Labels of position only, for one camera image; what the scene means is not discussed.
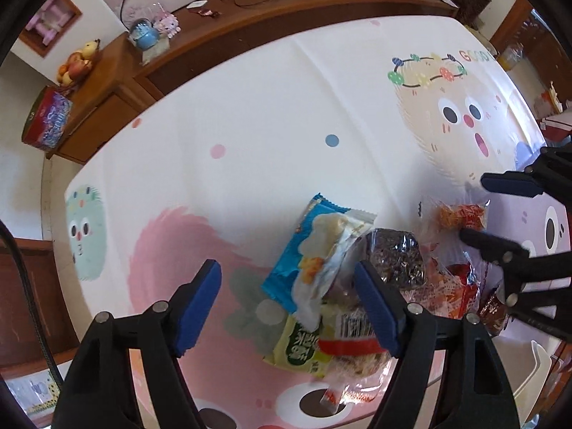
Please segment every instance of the pink dot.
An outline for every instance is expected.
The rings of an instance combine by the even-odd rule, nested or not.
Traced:
[[[217,143],[214,147],[211,148],[211,156],[214,159],[222,158],[227,153],[227,149],[224,145]]]

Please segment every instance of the cartoon tablecloth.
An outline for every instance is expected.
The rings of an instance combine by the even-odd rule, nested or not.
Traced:
[[[260,284],[310,198],[321,192],[378,213],[377,226],[411,230],[422,196],[465,198],[483,172],[520,168],[543,144],[512,81],[457,21],[315,29],[207,71],[117,134],[66,192],[75,267],[91,312],[119,317],[170,298],[206,258],[218,260],[221,291],[180,360],[208,427],[348,422],[379,399],[310,416],[301,400],[318,401],[326,385],[262,361],[286,316]],[[569,248],[561,204],[506,198],[491,204],[495,233],[537,255]]]

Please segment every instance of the wooden door frame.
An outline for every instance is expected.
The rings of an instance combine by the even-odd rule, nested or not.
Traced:
[[[513,7],[510,8],[510,11],[508,11],[508,14],[490,40],[499,53],[502,53],[508,46],[514,34],[522,27],[524,21],[528,19],[532,10],[533,6],[528,0],[516,0],[514,2]]]

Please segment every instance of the cartoon nose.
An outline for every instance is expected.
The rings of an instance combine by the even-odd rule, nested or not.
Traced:
[[[465,116],[463,116],[463,119],[465,121],[465,124],[467,124],[469,127],[475,126],[475,122],[473,121],[473,118],[471,118],[468,114],[465,114]]]

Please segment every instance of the green flower print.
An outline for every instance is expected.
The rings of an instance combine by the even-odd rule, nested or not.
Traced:
[[[261,355],[272,353],[287,313],[268,298],[260,285],[264,279],[244,266],[231,274],[229,286],[242,306],[224,320],[224,329],[236,339],[250,339]]]

